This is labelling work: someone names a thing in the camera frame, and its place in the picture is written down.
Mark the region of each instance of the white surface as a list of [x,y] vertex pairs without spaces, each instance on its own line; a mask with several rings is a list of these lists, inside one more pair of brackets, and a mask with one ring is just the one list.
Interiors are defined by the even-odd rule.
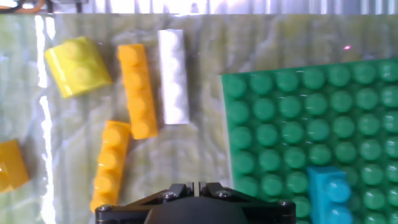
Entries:
[[159,30],[160,72],[165,124],[188,124],[189,104],[183,30]]

